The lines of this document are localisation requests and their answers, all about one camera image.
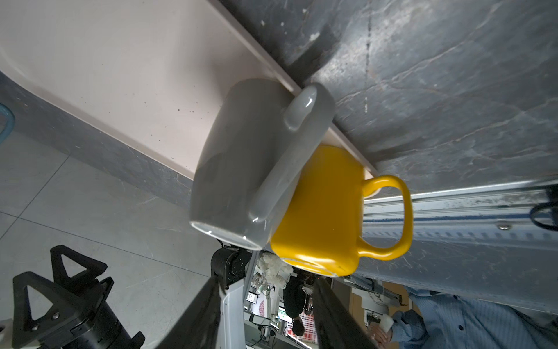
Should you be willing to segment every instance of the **gray mug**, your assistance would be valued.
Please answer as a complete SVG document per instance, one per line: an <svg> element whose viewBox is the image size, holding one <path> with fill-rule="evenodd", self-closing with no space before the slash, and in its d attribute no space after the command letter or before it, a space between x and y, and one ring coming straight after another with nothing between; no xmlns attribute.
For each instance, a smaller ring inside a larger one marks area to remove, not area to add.
<svg viewBox="0 0 558 349"><path fill-rule="evenodd" d="M320 84L296 98L279 82L250 79L231 88L205 141L190 201L190 224L261 250L283 219L300 171L335 112Z"/></svg>

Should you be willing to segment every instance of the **dark hair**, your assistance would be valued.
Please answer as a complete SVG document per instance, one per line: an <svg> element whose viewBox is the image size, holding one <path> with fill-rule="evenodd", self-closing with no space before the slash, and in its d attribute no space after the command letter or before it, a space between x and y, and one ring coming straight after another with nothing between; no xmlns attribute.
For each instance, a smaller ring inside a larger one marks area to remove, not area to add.
<svg viewBox="0 0 558 349"><path fill-rule="evenodd" d="M292 332L297 336L304 336L304 325L302 320L296 319L292 321Z"/></svg>

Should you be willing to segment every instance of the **hand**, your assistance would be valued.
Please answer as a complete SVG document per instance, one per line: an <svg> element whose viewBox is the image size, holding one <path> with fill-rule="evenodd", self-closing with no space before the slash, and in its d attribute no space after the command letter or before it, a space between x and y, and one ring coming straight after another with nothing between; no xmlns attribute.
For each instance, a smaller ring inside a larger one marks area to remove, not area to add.
<svg viewBox="0 0 558 349"><path fill-rule="evenodd" d="M384 349L391 342L392 336L393 331L391 329L386 333L380 329L379 324L376 322L372 322L368 326L368 337L375 340L380 349Z"/></svg>

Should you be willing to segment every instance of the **person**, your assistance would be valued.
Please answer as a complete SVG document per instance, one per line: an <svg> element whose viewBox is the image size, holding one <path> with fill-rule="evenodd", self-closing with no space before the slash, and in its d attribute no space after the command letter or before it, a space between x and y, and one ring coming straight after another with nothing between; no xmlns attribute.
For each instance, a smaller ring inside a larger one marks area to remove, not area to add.
<svg viewBox="0 0 558 349"><path fill-rule="evenodd" d="M401 349L557 347L555 315L541 323L507 305L406 289L422 317L414 310L396 312L387 333L372 323L368 334L380 348L390 342Z"/></svg>
<svg viewBox="0 0 558 349"><path fill-rule="evenodd" d="M302 289L307 277L290 277L285 289L283 290L283 304L288 317L292 319L292 332L297 336L304 336L304 324L300 318L300 313L306 305L306 293Z"/></svg>

